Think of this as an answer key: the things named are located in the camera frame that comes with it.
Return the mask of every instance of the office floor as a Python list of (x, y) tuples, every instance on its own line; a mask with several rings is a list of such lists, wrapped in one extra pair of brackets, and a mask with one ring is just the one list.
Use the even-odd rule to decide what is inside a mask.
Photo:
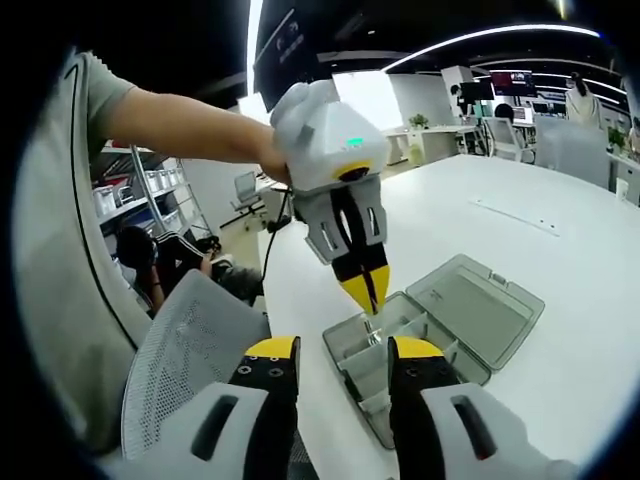
[[(387, 166), (382, 174), (382, 180), (399, 173), (411, 170), (413, 165), (409, 162), (402, 162), (396, 165)], [(232, 224), (224, 227), (221, 232), (220, 242), (222, 243), (223, 253), (231, 254), (235, 261), (243, 267), (251, 267), (260, 270), (260, 255), (258, 253), (258, 222), (248, 232), (244, 229), (244, 219), (237, 220)]]

